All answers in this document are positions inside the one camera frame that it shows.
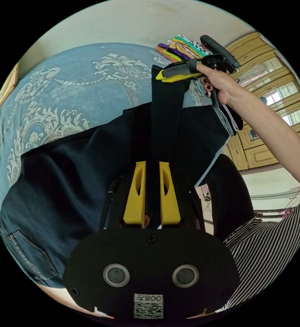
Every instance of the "fabric stack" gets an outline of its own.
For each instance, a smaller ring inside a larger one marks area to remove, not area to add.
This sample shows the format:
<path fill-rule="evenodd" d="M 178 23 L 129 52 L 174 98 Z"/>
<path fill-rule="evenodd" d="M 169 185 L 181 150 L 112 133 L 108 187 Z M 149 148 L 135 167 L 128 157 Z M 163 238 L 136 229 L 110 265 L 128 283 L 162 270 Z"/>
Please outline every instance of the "fabric stack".
<path fill-rule="evenodd" d="M 203 45 L 199 45 L 195 41 L 189 40 L 184 35 L 177 35 L 172 40 L 168 40 L 167 44 L 160 43 L 156 46 L 156 50 L 165 56 L 171 62 L 179 62 L 189 59 L 200 59 L 212 53 Z"/>

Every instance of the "purple fabric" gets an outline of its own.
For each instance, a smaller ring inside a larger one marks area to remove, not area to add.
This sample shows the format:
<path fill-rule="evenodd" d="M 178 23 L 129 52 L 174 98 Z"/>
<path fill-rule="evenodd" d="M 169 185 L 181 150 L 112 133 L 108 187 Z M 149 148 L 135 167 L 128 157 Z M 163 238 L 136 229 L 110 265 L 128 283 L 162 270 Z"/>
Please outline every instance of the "purple fabric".
<path fill-rule="evenodd" d="M 160 43 L 160 44 L 158 44 L 158 46 L 161 48 L 165 48 L 165 49 L 169 49 L 169 50 L 173 51 L 177 56 L 184 58 L 185 60 L 193 59 L 193 58 L 187 56 L 185 53 L 178 51 L 177 49 L 170 48 L 169 45 L 167 45 L 167 44 Z"/>

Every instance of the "sticker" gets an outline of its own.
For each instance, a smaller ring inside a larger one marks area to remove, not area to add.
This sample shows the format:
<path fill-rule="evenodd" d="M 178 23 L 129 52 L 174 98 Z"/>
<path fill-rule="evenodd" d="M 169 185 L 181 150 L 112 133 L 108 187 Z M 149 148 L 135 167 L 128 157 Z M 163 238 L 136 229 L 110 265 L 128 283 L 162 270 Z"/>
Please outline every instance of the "sticker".
<path fill-rule="evenodd" d="M 162 295 L 134 294 L 134 318 L 162 319 L 164 317 Z"/>

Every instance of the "screw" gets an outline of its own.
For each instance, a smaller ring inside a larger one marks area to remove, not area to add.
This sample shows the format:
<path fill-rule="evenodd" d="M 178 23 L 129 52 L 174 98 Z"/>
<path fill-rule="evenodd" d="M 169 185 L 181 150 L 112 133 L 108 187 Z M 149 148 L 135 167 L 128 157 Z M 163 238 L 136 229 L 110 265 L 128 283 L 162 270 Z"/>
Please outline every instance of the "screw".
<path fill-rule="evenodd" d="M 75 296 L 79 296 L 79 290 L 76 287 L 71 287 L 71 292 Z"/>
<path fill-rule="evenodd" d="M 149 234 L 149 235 L 147 235 L 147 237 L 146 237 L 146 241 L 147 241 L 149 244 L 156 243 L 156 241 L 157 241 L 157 236 L 154 235 L 154 234 Z"/>
<path fill-rule="evenodd" d="M 223 293 L 222 293 L 222 298 L 226 298 L 228 296 L 231 295 L 231 289 L 226 289 Z"/>

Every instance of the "glass panel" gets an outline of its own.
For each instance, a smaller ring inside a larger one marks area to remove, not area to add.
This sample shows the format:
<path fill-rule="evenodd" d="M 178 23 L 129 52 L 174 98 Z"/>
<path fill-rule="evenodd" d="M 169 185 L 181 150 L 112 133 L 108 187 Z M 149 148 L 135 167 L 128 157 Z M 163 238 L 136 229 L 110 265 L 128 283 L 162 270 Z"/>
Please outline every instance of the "glass panel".
<path fill-rule="evenodd" d="M 290 126 L 300 123 L 300 109 L 282 117 Z"/>
<path fill-rule="evenodd" d="M 268 77 L 268 78 L 264 79 L 263 81 L 261 81 L 260 83 L 257 83 L 256 85 L 250 87 L 248 90 L 249 90 L 250 92 L 253 92 L 253 91 L 255 91 L 256 89 L 258 89 L 258 88 L 260 88 L 260 87 L 262 87 L 262 86 L 268 84 L 268 83 L 271 82 L 271 81 L 272 81 L 272 79 L 271 79 L 270 77 Z"/>
<path fill-rule="evenodd" d="M 250 141 L 259 139 L 259 136 L 256 134 L 256 132 L 253 129 L 248 130 L 247 134 L 248 134 Z"/>
<path fill-rule="evenodd" d="M 290 82 L 273 91 L 270 91 L 269 93 L 266 93 L 264 97 L 267 99 L 267 106 L 271 106 L 272 104 L 279 102 L 288 96 L 296 94 L 297 92 L 299 92 L 299 90 L 297 89 L 295 83 Z"/>
<path fill-rule="evenodd" d="M 241 75 L 239 77 L 239 79 L 240 79 L 239 84 L 242 87 L 245 87 L 248 84 L 255 81 L 256 79 L 258 79 L 262 76 L 265 76 L 265 75 L 275 71 L 276 69 L 279 69 L 282 67 L 283 67 L 283 65 L 277 58 L 269 59 L 269 60 L 263 62 L 262 64 L 259 64 L 255 67 L 253 67 L 252 69 L 250 69 L 249 71 L 247 71 L 246 73 Z"/>

